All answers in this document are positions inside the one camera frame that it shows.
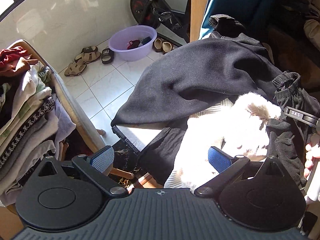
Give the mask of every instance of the tiled floor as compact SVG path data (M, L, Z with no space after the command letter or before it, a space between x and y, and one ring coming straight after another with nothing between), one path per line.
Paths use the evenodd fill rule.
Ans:
M98 50L101 52L107 46L108 40L99 44ZM119 140L111 130L111 120L127 101L143 70L162 55L151 51L143 59L126 62L115 54L112 64L104 65L99 59L88 64L79 76L65 77L65 69L59 73L93 125L106 131L102 137L106 144L113 145Z

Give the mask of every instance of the beige sandal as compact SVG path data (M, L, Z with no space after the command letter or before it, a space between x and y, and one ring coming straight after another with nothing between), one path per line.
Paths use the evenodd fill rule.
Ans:
M166 54L173 50L173 44L171 42L165 41L162 43L163 54Z
M80 75L87 65L77 64L76 62L72 62L68 65L68 68L64 72L66 77L78 76Z
M75 58L75 62L81 60L82 64L88 64L96 61L101 56L101 52L81 53Z

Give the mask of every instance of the blue textured pad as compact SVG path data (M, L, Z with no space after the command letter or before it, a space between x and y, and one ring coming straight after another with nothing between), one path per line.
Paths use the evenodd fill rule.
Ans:
M231 166L231 157L224 156L214 148L210 147L208 151L208 161L217 172L221 173Z
M112 147L107 148L99 155L95 156L90 164L100 172L104 172L112 163L115 157L115 152Z

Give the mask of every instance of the ribbed hem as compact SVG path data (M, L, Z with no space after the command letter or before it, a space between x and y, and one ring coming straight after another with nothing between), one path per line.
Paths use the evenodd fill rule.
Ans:
M295 72L284 71L272 83L277 89L275 92L276 98L281 100L297 93L300 87L300 75Z

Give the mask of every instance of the brown shoe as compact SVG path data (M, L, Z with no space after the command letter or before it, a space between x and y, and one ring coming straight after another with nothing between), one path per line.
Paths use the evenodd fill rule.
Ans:
M162 51L162 40L160 38L156 38L156 40L153 42L152 47L155 52L161 52Z
M166 54L173 50L173 44L171 42L165 41L162 43L163 54Z

